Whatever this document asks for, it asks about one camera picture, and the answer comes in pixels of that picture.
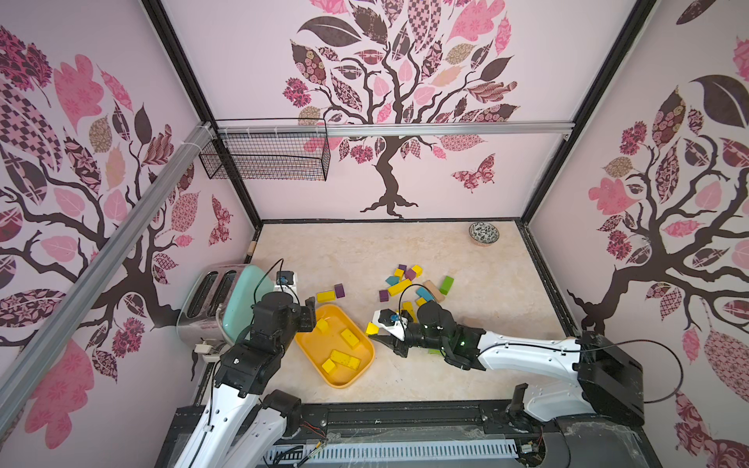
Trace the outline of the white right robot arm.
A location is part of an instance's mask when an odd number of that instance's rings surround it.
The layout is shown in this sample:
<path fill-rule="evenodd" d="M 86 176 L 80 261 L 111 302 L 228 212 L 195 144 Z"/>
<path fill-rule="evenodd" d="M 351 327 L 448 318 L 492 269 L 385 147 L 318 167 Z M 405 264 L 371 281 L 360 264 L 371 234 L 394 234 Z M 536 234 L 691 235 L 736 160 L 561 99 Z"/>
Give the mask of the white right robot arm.
<path fill-rule="evenodd" d="M 558 340 L 522 339 L 458 323 L 431 301 L 417 317 L 390 309 L 374 312 L 366 334 L 396 355 L 413 348 L 436 350 L 463 371 L 517 371 L 553 378 L 546 387 L 516 386 L 509 411 L 538 422 L 600 415 L 617 424 L 645 422 L 642 365 L 602 335 L 583 333 Z"/>

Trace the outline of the yellow rectangular block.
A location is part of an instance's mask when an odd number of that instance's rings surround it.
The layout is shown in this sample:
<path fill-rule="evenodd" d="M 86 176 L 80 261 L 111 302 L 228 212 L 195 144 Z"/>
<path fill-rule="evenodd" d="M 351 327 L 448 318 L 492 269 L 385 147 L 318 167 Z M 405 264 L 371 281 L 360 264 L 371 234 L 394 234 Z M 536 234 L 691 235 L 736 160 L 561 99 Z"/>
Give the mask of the yellow rectangular block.
<path fill-rule="evenodd" d="M 351 349 L 356 349 L 361 344 L 360 339 L 358 339 L 357 335 L 355 335 L 355 333 L 353 333 L 353 331 L 351 331 L 350 329 L 342 330 L 341 338 Z"/>

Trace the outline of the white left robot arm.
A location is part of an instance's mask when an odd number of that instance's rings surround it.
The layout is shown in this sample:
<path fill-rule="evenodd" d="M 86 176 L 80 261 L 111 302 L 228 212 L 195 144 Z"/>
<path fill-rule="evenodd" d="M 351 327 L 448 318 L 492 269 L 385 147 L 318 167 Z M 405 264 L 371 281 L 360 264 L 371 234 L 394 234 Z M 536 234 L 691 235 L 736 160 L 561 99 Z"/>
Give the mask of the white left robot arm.
<path fill-rule="evenodd" d="M 269 292 L 253 306 L 251 325 L 220 357 L 208 404 L 176 461 L 177 467 L 256 467 L 302 424 L 302 400 L 266 386 L 298 333 L 317 324 L 316 301 L 299 304 Z"/>

